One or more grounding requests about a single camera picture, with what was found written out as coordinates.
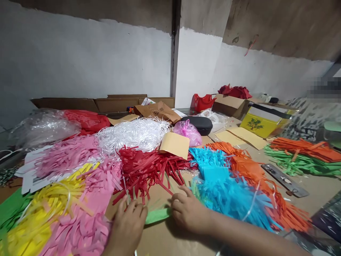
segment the clear plastic bag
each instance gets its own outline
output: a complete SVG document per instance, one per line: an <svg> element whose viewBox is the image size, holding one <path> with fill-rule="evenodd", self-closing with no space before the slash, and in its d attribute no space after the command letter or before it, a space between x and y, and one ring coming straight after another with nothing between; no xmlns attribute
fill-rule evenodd
<svg viewBox="0 0 341 256"><path fill-rule="evenodd" d="M202 111L200 114L197 114L195 116L201 116L201 117L207 117L212 121L213 128L211 132L216 132L226 126L226 123L229 119L227 116L223 116L220 114L217 114L212 111L211 108L208 108L204 111Z"/></svg>
<svg viewBox="0 0 341 256"><path fill-rule="evenodd" d="M189 138L190 147L200 146L202 144L200 133L197 128L189 122L189 119L177 122L173 128L173 132Z"/></svg>
<svg viewBox="0 0 341 256"><path fill-rule="evenodd" d="M81 131L77 121L69 121L64 111L49 108L35 110L9 134L16 139L16 148L36 149L61 141Z"/></svg>

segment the black container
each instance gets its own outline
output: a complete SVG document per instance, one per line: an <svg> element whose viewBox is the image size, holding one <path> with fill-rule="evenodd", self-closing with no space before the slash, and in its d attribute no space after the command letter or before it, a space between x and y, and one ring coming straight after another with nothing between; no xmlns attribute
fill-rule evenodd
<svg viewBox="0 0 341 256"><path fill-rule="evenodd" d="M189 122L198 129L198 132L201 136L209 135L213 124L212 121L207 117L183 117L181 121L186 121L189 119Z"/></svg>

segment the hand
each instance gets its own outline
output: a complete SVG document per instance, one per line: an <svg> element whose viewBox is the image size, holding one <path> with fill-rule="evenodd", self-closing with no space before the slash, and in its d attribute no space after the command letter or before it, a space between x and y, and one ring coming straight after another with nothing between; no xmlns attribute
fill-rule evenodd
<svg viewBox="0 0 341 256"><path fill-rule="evenodd" d="M176 193L172 196L173 217L179 226L197 234L208 234L211 226L211 210L206 208L186 186L179 186L186 195Z"/></svg>
<svg viewBox="0 0 341 256"><path fill-rule="evenodd" d="M132 201L124 212L125 195L118 206L112 232L102 255L132 256L140 243L148 208Z"/></svg>

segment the yellow box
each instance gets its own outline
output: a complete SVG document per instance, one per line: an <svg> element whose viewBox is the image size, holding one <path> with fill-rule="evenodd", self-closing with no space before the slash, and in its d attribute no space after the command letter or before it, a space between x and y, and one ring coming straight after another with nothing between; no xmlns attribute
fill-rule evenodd
<svg viewBox="0 0 341 256"><path fill-rule="evenodd" d="M298 111L280 104L253 104L240 126L259 137L270 138L279 135Z"/></svg>

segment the cardboard table surface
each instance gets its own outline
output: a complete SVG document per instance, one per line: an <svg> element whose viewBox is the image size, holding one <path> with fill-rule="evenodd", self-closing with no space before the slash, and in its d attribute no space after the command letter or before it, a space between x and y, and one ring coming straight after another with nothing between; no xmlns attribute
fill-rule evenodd
<svg viewBox="0 0 341 256"><path fill-rule="evenodd" d="M237 119L229 118L226 128L237 127L237 124L239 123L240 121ZM213 133L211 133L209 137L214 141L219 141L219 139ZM203 138L203 144L210 142L211 140L207 136ZM247 149L252 159L256 162L270 162L270 158L264 155L263 150L257 150L249 144L243 144L239 147L242 149ZM267 173L266 175L268 179L274 180ZM189 173L183 174L183 178L185 179L186 185L188 186L188 181L192 179L192 175ZM286 194L286 190L277 181L274 181L278 185L278 189L283 197L290 199L293 205L307 211L310 216L317 212L320 207L327 203L338 191L341 190L340 178L306 175L292 177L292 179L306 189L310 195L303 198L288 196ZM175 192L184 193L179 191L176 182L172 178L170 178L170 182L172 183ZM0 188L0 203L14 193L20 187L20 185L21 179L18 178L14 181L14 183L11 184L11 187L7 186ZM150 210L158 209L164 205L170 204L170 194L168 194L168 192L166 192L160 186L152 186L150 188L149 194L151 200L148 203L148 208ZM115 196L112 196L105 213L108 219L112 219L118 206L118 204L113 206L111 203ZM173 218L168 218L165 221L151 224L144 228L141 242L137 248L137 254L139 256L215 255L221 245L222 244L220 242L215 241L212 238L194 235L177 227Z"/></svg>

